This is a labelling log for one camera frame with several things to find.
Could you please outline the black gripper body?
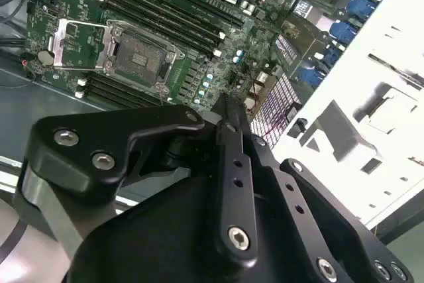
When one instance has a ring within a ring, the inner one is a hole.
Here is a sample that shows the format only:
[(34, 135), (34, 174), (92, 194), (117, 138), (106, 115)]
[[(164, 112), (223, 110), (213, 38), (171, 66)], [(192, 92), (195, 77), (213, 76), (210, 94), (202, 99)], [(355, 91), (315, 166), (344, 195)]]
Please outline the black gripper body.
[(220, 147), (192, 177), (97, 228), (78, 249), (68, 281), (243, 282), (231, 156)]

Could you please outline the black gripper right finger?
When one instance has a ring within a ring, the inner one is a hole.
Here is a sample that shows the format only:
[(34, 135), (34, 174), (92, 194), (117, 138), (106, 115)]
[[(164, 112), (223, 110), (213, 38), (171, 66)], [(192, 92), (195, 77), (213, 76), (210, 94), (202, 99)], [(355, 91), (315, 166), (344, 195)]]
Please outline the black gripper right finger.
[(236, 212), (243, 282), (412, 282), (401, 260), (303, 164), (277, 162), (231, 101)]

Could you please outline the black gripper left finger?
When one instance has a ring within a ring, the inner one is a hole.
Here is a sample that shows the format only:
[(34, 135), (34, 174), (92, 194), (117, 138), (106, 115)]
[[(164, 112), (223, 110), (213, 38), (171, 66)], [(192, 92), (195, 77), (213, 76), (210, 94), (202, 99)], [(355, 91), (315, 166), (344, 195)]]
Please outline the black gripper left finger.
[(41, 214), (74, 259), (100, 226), (192, 177), (220, 147), (235, 151), (231, 101), (46, 117), (30, 132), (20, 213)]

